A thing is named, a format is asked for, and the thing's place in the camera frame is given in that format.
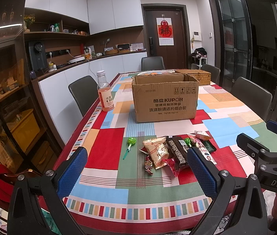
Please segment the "dark green snack packet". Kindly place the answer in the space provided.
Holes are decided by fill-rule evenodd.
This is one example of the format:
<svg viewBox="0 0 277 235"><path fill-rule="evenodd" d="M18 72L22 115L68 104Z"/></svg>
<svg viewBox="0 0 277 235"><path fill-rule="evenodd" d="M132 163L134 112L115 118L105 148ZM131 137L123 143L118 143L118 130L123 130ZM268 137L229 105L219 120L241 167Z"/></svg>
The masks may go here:
<svg viewBox="0 0 277 235"><path fill-rule="evenodd" d="M202 143L209 153L215 152L217 150L217 148L209 140L202 141Z"/></svg>

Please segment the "green lollipop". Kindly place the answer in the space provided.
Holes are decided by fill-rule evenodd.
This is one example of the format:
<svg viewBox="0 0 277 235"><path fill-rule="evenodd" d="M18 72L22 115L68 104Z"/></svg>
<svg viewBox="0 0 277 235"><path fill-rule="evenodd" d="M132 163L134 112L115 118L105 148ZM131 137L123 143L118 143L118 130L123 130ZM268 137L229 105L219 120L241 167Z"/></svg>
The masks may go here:
<svg viewBox="0 0 277 235"><path fill-rule="evenodd" d="M184 139L184 142L186 143L186 145L187 145L188 147L192 147L192 145L191 145L191 139L190 139L190 138L185 138L185 139Z"/></svg>
<svg viewBox="0 0 277 235"><path fill-rule="evenodd" d="M127 140L127 144L128 144L128 147L127 147L127 150L126 150L126 152L125 152L125 154L124 154L124 156L123 156L123 160L126 159L128 153L130 152L131 146L133 146L133 145L136 144L136 138L134 138L134 137L129 137L128 140Z"/></svg>

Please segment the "black cookie packet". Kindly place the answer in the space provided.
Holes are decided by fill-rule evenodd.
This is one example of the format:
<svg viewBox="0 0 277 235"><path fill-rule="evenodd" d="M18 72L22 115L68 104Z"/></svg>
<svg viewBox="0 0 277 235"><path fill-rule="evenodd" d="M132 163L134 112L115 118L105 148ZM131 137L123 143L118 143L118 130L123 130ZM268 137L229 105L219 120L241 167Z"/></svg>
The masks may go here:
<svg viewBox="0 0 277 235"><path fill-rule="evenodd" d="M184 139L180 136L167 136L166 143L173 154L178 168L183 169L187 167L187 154L190 147L185 143Z"/></svg>

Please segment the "beige snack packet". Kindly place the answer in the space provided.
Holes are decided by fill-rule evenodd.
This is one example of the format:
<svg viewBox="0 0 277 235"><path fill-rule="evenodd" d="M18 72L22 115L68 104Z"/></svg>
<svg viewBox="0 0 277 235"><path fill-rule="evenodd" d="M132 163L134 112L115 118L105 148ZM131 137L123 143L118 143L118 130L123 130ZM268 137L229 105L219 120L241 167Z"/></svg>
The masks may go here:
<svg viewBox="0 0 277 235"><path fill-rule="evenodd" d="M167 163L164 162L164 159L169 158L169 151L166 147L166 137L147 139L143 141L143 145L147 149L156 170L167 165Z"/></svg>

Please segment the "red foil candy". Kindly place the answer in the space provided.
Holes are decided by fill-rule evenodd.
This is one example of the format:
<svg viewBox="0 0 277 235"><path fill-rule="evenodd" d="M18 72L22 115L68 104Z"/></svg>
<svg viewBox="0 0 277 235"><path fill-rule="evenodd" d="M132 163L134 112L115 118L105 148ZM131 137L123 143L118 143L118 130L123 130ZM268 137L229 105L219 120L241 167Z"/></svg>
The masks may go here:
<svg viewBox="0 0 277 235"><path fill-rule="evenodd" d="M153 168L153 161L151 160L150 156L146 156L145 158L145 162L144 162L144 169L145 172L149 175L152 176L153 172L152 172L152 168Z"/></svg>

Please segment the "red white candy packet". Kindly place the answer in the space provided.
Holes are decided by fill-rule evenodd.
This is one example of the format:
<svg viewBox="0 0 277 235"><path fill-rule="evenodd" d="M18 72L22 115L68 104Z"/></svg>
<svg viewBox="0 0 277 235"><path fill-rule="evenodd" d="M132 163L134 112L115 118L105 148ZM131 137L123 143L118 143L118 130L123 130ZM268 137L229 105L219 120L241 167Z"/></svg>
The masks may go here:
<svg viewBox="0 0 277 235"><path fill-rule="evenodd" d="M211 136L205 131L195 130L194 135L202 141L208 141L211 139Z"/></svg>

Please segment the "grey chair right near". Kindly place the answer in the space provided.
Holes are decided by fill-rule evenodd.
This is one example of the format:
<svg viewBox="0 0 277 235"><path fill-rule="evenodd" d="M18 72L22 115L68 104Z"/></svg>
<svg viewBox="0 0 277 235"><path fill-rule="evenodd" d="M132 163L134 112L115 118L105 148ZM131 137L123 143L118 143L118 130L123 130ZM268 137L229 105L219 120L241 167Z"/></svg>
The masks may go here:
<svg viewBox="0 0 277 235"><path fill-rule="evenodd" d="M250 80L239 77L230 93L266 121L272 103L272 94L269 91Z"/></svg>

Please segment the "grey chair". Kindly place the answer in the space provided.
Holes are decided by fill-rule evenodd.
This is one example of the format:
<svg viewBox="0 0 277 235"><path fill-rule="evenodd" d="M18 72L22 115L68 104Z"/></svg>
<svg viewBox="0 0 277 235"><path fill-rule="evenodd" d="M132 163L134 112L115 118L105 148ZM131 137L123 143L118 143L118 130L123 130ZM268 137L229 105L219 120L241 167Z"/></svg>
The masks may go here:
<svg viewBox="0 0 277 235"><path fill-rule="evenodd" d="M272 94L269 91L250 80L239 77L230 93L266 121L272 103Z"/></svg>
<svg viewBox="0 0 277 235"><path fill-rule="evenodd" d="M68 88L82 116L85 116L99 96L96 81L88 75L69 84Z"/></svg>
<svg viewBox="0 0 277 235"><path fill-rule="evenodd" d="M219 77L221 70L215 66L203 64L201 70L209 72L211 74L211 81L217 85L219 85Z"/></svg>

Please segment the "woven wicker basket box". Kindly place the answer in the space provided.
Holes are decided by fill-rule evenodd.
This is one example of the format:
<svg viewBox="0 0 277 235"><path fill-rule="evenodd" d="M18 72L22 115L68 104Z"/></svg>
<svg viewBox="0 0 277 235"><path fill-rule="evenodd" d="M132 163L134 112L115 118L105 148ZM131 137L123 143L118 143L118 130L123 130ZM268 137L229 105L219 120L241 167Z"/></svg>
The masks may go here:
<svg viewBox="0 0 277 235"><path fill-rule="evenodd" d="M177 69L176 73L188 74L199 82L199 85L210 85L211 73L205 70Z"/></svg>

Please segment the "white shoe rack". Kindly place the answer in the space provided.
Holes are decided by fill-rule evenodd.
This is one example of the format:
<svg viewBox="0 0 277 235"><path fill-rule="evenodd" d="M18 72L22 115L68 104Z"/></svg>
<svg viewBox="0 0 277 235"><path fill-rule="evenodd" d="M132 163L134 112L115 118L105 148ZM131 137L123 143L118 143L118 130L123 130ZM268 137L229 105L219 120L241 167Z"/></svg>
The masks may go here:
<svg viewBox="0 0 277 235"><path fill-rule="evenodd" d="M201 67L207 63L206 57L191 57L191 69L192 70L200 70Z"/></svg>

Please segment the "white intercom panel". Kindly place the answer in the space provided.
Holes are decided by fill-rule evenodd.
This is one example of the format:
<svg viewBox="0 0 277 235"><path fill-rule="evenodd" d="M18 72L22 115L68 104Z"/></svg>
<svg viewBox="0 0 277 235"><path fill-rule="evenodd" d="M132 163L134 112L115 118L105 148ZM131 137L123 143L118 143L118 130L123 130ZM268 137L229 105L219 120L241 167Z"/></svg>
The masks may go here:
<svg viewBox="0 0 277 235"><path fill-rule="evenodd" d="M202 41L201 32L193 31L193 38L194 41Z"/></svg>

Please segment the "grey chair far end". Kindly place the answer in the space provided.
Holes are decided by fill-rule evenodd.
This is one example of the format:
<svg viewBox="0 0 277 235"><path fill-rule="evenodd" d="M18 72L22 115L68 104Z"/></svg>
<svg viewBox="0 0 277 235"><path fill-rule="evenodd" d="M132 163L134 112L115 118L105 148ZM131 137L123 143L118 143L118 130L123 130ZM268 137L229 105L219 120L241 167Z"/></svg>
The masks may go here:
<svg viewBox="0 0 277 235"><path fill-rule="evenodd" d="M164 70L164 62L161 56L143 57L141 59L141 70L152 71L152 70Z"/></svg>

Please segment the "dark brown door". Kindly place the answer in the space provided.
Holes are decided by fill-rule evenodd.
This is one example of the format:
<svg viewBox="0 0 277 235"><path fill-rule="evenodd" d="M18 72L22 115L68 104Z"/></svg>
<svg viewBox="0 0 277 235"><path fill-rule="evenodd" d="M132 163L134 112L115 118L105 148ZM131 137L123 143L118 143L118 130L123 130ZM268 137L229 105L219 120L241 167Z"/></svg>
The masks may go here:
<svg viewBox="0 0 277 235"><path fill-rule="evenodd" d="M148 56L161 56L166 69L186 69L191 54L186 6L143 4L142 13Z"/></svg>

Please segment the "black water dispenser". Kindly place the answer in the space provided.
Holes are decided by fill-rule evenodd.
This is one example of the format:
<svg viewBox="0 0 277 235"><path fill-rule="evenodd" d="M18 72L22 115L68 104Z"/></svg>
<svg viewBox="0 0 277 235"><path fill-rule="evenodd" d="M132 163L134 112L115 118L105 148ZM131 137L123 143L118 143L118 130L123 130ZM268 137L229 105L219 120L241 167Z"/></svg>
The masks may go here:
<svg viewBox="0 0 277 235"><path fill-rule="evenodd" d="M30 41L28 47L32 69L36 72L47 69L48 65L44 43L40 41Z"/></svg>

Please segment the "white upper cabinets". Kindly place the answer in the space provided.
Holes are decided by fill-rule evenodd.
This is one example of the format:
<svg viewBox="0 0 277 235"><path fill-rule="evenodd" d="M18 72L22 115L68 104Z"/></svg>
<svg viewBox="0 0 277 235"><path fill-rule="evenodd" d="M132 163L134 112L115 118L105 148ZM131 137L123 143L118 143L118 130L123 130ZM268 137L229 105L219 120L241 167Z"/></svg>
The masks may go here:
<svg viewBox="0 0 277 235"><path fill-rule="evenodd" d="M84 21L90 34L143 25L140 0L26 0L25 7Z"/></svg>

